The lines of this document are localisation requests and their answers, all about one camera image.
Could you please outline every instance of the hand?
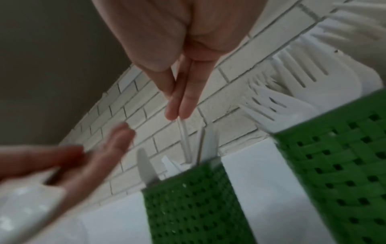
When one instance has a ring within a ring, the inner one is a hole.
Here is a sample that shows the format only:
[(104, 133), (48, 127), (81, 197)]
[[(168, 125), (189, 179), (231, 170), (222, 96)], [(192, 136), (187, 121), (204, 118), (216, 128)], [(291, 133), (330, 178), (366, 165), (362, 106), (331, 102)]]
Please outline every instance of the hand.
[[(267, 0), (93, 0), (131, 61), (188, 118), (218, 59), (236, 48)], [(181, 57), (177, 80), (171, 66)]]
[(48, 185), (62, 187), (66, 197), (56, 217), (86, 199), (111, 173), (135, 136), (126, 123), (115, 126), (94, 151), (82, 146), (4, 147), (0, 149), (0, 180), (60, 167)]

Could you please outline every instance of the basket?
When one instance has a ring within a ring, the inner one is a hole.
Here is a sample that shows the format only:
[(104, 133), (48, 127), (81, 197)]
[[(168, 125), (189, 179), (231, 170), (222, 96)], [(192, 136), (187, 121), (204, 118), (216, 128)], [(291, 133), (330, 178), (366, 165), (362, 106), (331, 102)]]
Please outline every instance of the basket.
[(255, 244), (219, 158), (143, 191), (153, 244)]
[(386, 243), (386, 90), (273, 137), (338, 243)]

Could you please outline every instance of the green woven basket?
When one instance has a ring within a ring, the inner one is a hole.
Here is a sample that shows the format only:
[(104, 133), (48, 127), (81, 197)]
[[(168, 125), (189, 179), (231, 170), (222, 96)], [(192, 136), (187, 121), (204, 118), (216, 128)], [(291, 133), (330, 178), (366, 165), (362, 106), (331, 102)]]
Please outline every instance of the green woven basket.
[(220, 159), (144, 189), (154, 244), (255, 244)]
[(386, 243), (386, 90), (274, 138), (338, 243)]

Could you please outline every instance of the person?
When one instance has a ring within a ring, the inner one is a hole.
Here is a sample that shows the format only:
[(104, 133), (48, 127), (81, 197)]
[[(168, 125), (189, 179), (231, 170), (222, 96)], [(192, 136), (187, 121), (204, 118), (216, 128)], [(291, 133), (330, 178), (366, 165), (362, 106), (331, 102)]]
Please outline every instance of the person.
[[(192, 114), (215, 64), (239, 45), (266, 1), (93, 0), (130, 60), (168, 99), (169, 120)], [(170, 67), (177, 60), (175, 80)], [(60, 206), (64, 213), (103, 182), (134, 136), (126, 123), (120, 123), (90, 152), (83, 152), (82, 146), (2, 147), (0, 180), (60, 167), (47, 184), (66, 189)]]

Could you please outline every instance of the white table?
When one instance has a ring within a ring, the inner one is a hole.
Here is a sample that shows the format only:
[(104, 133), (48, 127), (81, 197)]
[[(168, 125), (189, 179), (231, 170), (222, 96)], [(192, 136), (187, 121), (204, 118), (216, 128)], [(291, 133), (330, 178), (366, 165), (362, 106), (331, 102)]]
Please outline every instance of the white table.
[[(222, 161), (259, 244), (335, 243), (272, 140)], [(141, 193), (79, 219), (90, 244), (152, 243)]]

